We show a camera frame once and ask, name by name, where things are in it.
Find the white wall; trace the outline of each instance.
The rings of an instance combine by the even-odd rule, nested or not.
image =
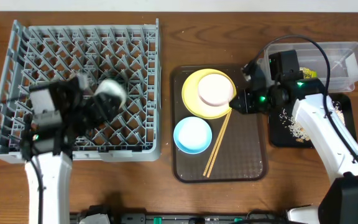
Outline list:
[[[0,0],[0,11],[358,12],[358,0]]]

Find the yellow plate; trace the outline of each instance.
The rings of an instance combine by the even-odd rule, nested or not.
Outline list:
[[[233,81],[223,72],[215,69],[202,69],[191,74],[183,84],[181,97],[186,108],[195,116],[204,119],[216,119],[224,116],[230,111],[229,103],[222,106],[210,106],[204,103],[198,96],[198,83],[202,78],[210,74],[220,74],[228,78],[233,85],[233,97],[235,97],[236,86]]]

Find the green connector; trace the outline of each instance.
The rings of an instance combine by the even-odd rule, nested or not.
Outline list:
[[[162,224],[162,218],[161,217],[154,217],[154,224]]]

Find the clear plastic container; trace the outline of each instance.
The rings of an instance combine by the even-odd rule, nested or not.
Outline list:
[[[322,42],[318,43],[329,60],[331,78],[330,92],[350,92],[358,81],[358,42]],[[318,78],[325,85],[327,77],[326,63],[321,52],[312,43],[272,44],[259,60],[265,73],[267,86],[273,85],[270,77],[269,55],[286,50],[296,50],[300,67],[316,71]]]

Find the black tray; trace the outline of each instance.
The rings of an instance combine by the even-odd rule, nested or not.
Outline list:
[[[348,96],[341,93],[333,93],[329,94],[329,96],[333,100],[333,103],[338,105],[338,109],[342,111],[343,117],[345,119],[345,127],[357,142],[351,100]],[[271,111],[268,114],[268,136],[270,142],[277,147],[313,147],[311,141],[296,141],[297,138],[293,137],[290,129],[285,127],[288,124],[282,124],[282,121],[279,117],[281,112],[282,109],[279,109]]]
[[[237,88],[244,88],[247,83],[241,73],[241,65],[205,65],[178,67],[171,73],[172,97],[172,133],[176,124],[183,118],[194,116],[183,104],[182,86],[193,72],[212,68],[228,75]],[[209,178],[203,176],[207,161],[222,127],[225,116],[218,119],[206,119],[213,132],[212,142],[204,152],[189,155],[180,151],[175,144],[173,149],[173,173],[185,183],[250,181],[259,180],[267,173],[266,145],[262,114],[243,115],[232,111],[221,147]]]

